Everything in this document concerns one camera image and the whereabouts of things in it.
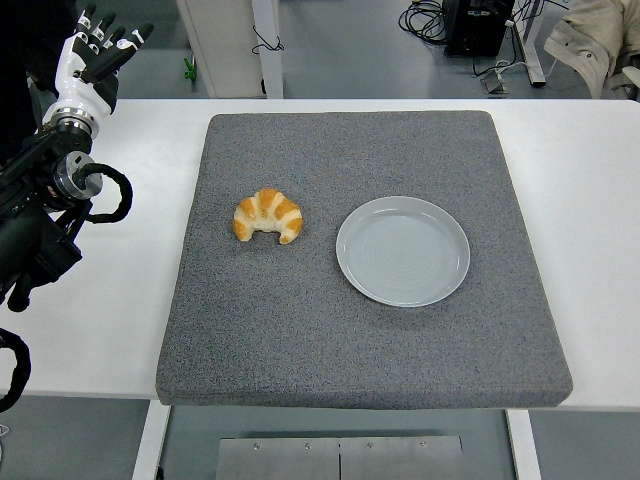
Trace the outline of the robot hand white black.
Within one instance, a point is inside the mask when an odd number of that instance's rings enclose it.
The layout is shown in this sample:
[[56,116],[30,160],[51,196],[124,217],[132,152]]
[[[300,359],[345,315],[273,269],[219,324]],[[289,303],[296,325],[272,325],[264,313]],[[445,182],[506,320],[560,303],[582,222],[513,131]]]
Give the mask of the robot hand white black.
[[96,5],[89,3],[78,14],[62,46],[54,86],[56,109],[80,110],[98,119],[114,112],[119,71],[144,46],[154,25],[111,30],[116,15],[109,12],[95,20],[95,13]]

